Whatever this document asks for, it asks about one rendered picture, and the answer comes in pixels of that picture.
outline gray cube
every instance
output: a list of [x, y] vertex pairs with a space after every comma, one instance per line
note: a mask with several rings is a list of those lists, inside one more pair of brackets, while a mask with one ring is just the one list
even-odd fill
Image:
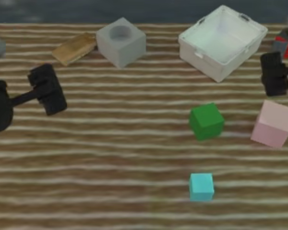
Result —
[[99, 52], [119, 69], [146, 53], [146, 34], [120, 18], [96, 32]]

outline dark background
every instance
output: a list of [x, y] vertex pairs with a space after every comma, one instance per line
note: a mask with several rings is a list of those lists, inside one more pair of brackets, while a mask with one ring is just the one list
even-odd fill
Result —
[[0, 23], [193, 23], [221, 4], [259, 23], [288, 17], [288, 0], [0, 0]]

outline wooden table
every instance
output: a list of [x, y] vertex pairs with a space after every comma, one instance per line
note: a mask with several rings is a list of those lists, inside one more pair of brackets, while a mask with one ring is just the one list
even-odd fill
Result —
[[[68, 67], [51, 56], [102, 26], [0, 24], [10, 95], [51, 62], [69, 104], [52, 117], [37, 101], [17, 107], [0, 133], [0, 230], [288, 230], [288, 141], [281, 150], [250, 141], [266, 98], [259, 56], [282, 25], [269, 25], [258, 53], [220, 84], [179, 59], [188, 24], [139, 25], [148, 53], [124, 70], [98, 53]], [[209, 102], [225, 130], [197, 142], [188, 113]], [[213, 173], [212, 202], [190, 202], [193, 172]]]

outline circular hole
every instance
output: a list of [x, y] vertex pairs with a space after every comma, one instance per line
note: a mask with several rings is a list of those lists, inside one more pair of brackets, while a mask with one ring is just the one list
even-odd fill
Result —
[[124, 41], [131, 37], [131, 29], [124, 25], [118, 25], [110, 30], [110, 38], [114, 41]]

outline white plastic bin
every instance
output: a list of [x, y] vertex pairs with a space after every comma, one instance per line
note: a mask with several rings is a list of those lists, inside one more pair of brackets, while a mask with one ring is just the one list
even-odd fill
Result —
[[179, 35], [180, 58], [221, 82], [259, 48], [268, 29], [220, 6]]

